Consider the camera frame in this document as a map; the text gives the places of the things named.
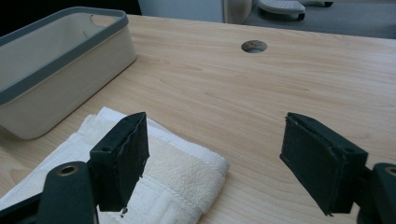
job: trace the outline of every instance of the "white storage bin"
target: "white storage bin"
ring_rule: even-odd
[[[53,128],[136,58],[123,11],[71,7],[0,38],[0,125]]]

